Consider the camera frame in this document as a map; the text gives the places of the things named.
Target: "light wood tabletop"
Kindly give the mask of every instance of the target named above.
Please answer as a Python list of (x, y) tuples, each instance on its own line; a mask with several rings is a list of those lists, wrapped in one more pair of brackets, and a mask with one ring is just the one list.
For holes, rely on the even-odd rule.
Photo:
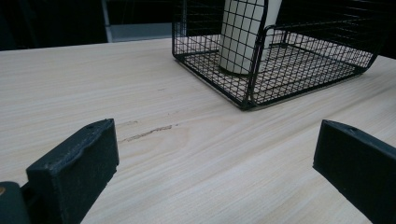
[(396, 146), (396, 61), (243, 112), (172, 56), (171, 39), (0, 52), (0, 181), (113, 118), (118, 171), (83, 223), (368, 223), (312, 168), (323, 119)]

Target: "metal wire grid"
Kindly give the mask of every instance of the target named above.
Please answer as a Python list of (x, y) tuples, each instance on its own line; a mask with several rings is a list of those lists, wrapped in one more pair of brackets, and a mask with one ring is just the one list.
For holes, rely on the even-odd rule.
[(223, 9), (224, 1), (217, 1), (212, 7), (202, 1), (178, 5), (173, 23), (173, 54), (192, 72), (241, 105), (247, 98), (248, 80), (219, 71)]
[[(261, 33), (265, 38), (258, 39), (270, 45), (256, 46), (264, 57), (253, 62), (247, 76), (236, 77), (219, 70), (222, 6), (208, 7), (204, 19), (199, 16), (202, 7), (198, 1), (184, 1), (180, 7), (173, 27), (173, 53), (242, 109), (272, 105), (360, 75), (373, 63), (389, 28), (381, 20), (359, 17), (267, 27)], [(204, 22), (189, 21), (190, 14)]]
[[(383, 25), (373, 23), (378, 21), (357, 19), (268, 29), (266, 39), (271, 40), (271, 47), (253, 78), (251, 101), (270, 105), (360, 75), (374, 61), (373, 52), (386, 32)], [(364, 33), (355, 32), (362, 28), (367, 28)], [(345, 39), (354, 48), (346, 46)]]

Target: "black wire basket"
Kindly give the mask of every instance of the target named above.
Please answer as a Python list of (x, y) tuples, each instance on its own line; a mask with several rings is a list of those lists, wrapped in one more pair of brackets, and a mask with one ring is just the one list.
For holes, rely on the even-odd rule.
[(392, 0), (283, 0), (275, 20), (271, 1), (175, 3), (174, 57), (243, 110), (361, 75), (394, 23)]

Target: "white cylinder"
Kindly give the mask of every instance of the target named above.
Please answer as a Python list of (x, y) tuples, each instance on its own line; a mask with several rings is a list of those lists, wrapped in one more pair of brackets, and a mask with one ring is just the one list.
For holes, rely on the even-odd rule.
[[(276, 23), (282, 0), (269, 0), (264, 27)], [(247, 75), (259, 32), (264, 0), (226, 0), (219, 43), (219, 67), (228, 73)]]

